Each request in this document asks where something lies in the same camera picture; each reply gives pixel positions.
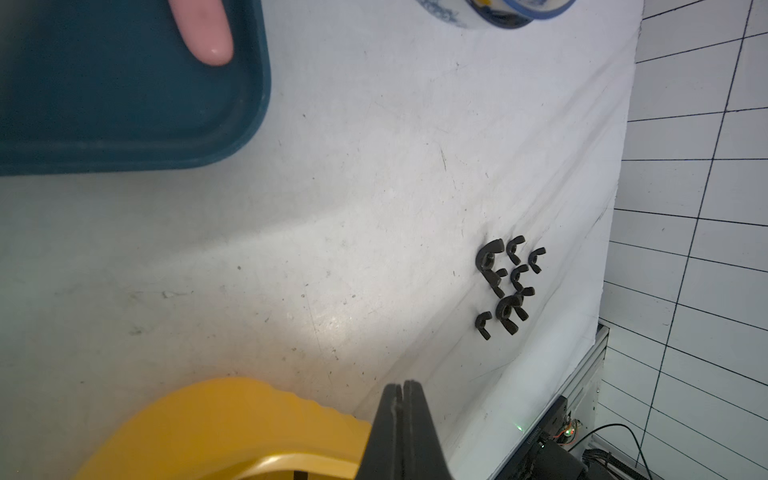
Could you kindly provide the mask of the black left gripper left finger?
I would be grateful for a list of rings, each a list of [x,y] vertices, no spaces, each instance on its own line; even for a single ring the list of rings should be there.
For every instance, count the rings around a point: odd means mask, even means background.
[[[382,393],[356,480],[398,480],[404,477],[403,389],[389,384]]]

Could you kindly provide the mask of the yellow plastic storage box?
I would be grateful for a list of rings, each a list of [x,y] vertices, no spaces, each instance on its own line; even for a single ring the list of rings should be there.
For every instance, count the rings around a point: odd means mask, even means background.
[[[196,383],[126,421],[79,479],[352,479],[370,423],[245,377]]]

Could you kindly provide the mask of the dark teal tray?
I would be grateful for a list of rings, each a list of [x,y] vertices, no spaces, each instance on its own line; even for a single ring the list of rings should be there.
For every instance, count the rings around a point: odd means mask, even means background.
[[[242,148],[266,115],[262,5],[224,5],[232,60],[198,61],[165,1],[1,5],[5,176],[196,168]]]

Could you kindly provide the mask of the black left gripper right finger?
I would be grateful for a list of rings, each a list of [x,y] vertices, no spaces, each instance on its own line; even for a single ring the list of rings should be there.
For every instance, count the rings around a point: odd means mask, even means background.
[[[422,385],[403,386],[403,461],[405,479],[451,479]]]

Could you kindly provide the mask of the pink handled spoon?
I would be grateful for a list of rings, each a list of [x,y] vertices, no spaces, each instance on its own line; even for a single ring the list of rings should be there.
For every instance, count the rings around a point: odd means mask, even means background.
[[[173,19],[190,53],[209,66],[228,64],[233,37],[222,0],[169,0]]]

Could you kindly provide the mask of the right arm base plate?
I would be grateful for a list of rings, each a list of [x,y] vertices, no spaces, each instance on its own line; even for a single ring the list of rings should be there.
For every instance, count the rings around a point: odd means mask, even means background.
[[[522,461],[521,479],[648,479],[607,450],[586,448],[575,456],[569,441],[576,438],[578,427],[567,407],[560,395],[548,409]]]

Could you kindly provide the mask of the black wing nut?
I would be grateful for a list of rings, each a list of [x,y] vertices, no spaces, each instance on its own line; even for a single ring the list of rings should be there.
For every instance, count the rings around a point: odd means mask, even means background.
[[[488,341],[491,339],[491,335],[489,331],[486,328],[487,322],[493,318],[493,314],[490,311],[485,311],[480,313],[474,321],[474,326],[477,329],[477,331],[481,334],[484,340]]]
[[[521,291],[524,289],[522,283],[520,282],[520,277],[523,273],[529,271],[529,265],[525,263],[521,263],[520,265],[517,265],[509,275],[510,283],[514,287],[516,291]]]
[[[526,239],[523,235],[517,235],[513,238],[511,238],[507,244],[506,244],[506,254],[509,257],[510,261],[515,265],[519,265],[521,263],[521,259],[517,255],[517,248],[519,245],[526,242]]]
[[[495,317],[502,324],[504,329],[510,334],[515,335],[519,327],[511,319],[516,307],[520,307],[520,297],[509,295],[499,300],[495,310]]]
[[[530,270],[533,271],[535,274],[541,273],[542,268],[538,264],[538,259],[541,256],[545,255],[546,253],[547,253],[547,250],[545,247],[538,247],[529,253],[527,263]]]
[[[490,285],[491,289],[493,290],[494,294],[499,298],[502,299],[506,296],[505,292],[501,289],[500,284],[504,277],[506,277],[509,274],[509,272],[505,268],[501,268],[499,270],[493,271],[493,270],[485,270],[483,272],[483,276]]]
[[[536,291],[534,287],[526,286],[516,291],[515,294],[513,295],[514,300],[512,302],[512,306],[513,306],[514,312],[516,313],[517,317],[521,321],[526,321],[529,319],[529,314],[523,308],[525,299],[528,297],[532,297],[535,294],[536,294]]]
[[[505,243],[501,238],[492,240],[482,246],[475,257],[475,266],[481,273],[492,271],[497,255],[505,252]]]

